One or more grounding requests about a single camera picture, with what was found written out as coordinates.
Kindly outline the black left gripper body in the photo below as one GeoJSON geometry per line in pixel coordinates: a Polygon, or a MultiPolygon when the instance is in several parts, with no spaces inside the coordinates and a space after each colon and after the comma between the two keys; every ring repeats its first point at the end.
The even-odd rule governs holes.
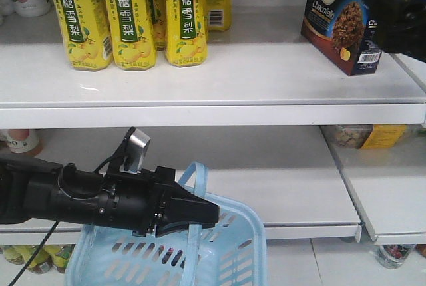
{"type": "Polygon", "coordinates": [[[170,202],[176,170],[159,166],[138,174],[108,168],[99,198],[99,225],[133,231],[146,236],[165,235],[173,230],[170,202]]]}

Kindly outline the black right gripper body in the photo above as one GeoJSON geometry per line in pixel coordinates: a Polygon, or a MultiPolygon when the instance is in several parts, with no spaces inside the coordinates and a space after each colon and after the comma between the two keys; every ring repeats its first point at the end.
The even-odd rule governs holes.
{"type": "Polygon", "coordinates": [[[386,53],[401,53],[425,61],[425,2],[371,0],[377,28],[374,43],[386,53]]]}

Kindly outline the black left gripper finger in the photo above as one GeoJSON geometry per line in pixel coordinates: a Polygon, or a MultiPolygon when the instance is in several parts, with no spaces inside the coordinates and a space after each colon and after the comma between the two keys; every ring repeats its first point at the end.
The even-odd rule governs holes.
{"type": "Polygon", "coordinates": [[[156,223],[155,236],[162,237],[179,231],[188,231],[190,225],[200,225],[202,229],[215,227],[219,211],[191,214],[164,214],[156,223]]]}
{"type": "Polygon", "coordinates": [[[174,183],[170,193],[170,201],[168,202],[168,211],[174,214],[183,215],[218,215],[219,206],[204,198],[190,193],[180,184],[174,183]]]}

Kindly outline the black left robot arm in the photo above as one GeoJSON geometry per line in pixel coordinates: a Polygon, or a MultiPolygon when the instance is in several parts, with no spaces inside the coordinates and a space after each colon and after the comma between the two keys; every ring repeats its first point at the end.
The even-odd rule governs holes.
{"type": "Polygon", "coordinates": [[[46,219],[162,237],[190,225],[213,228],[217,204],[191,193],[172,168],[122,172],[111,162],[105,174],[18,154],[1,155],[1,224],[46,219]]]}

